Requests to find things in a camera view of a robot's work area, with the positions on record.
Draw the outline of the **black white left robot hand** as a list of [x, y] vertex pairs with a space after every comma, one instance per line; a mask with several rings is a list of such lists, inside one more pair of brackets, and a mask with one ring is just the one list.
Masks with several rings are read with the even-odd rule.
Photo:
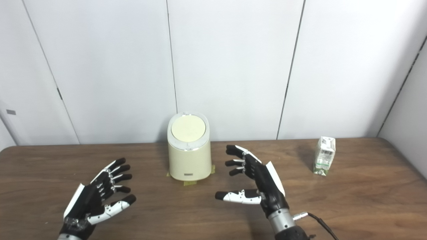
[[129, 208], [137, 200], [119, 182], [132, 179], [125, 158], [104, 167], [89, 184], [80, 183], [63, 214], [59, 240], [87, 240], [96, 226]]

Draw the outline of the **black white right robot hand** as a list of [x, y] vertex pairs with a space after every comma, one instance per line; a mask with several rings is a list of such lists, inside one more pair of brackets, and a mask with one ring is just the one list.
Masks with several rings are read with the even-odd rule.
[[283, 185], [272, 162], [263, 164], [249, 150], [238, 145], [227, 145], [226, 154], [237, 157], [237, 159], [225, 162], [226, 166], [236, 167], [229, 172], [229, 175], [244, 174], [255, 181], [257, 188], [255, 190], [218, 191], [215, 193], [215, 199], [241, 204], [258, 204], [266, 217], [276, 211], [283, 212], [290, 208], [285, 198]]

